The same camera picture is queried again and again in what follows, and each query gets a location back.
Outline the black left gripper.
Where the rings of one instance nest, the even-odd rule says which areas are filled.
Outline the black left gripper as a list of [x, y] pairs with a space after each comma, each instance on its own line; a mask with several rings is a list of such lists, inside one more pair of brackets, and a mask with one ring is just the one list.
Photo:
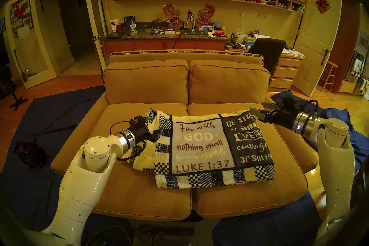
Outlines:
[[[144, 116], [146, 123], [155, 123], [157, 120], [157, 115]], [[161, 137], [164, 127], [154, 130], [152, 133], [149, 131], [145, 124], [141, 123], [130, 123], [130, 132], [134, 138], [134, 145], [138, 145], [144, 141], [150, 141], [155, 143]]]

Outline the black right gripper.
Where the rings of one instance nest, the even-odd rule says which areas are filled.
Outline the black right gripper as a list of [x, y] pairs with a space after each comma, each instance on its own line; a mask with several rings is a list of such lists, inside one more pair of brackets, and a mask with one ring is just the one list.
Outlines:
[[262, 102], [261, 105], [266, 110], [250, 108], [251, 114], [254, 115], [259, 121], [263, 123], [279, 125], [286, 129], [293, 130], [293, 125], [298, 115], [298, 109], [295, 106], [280, 107], [276, 103], [271, 102]]

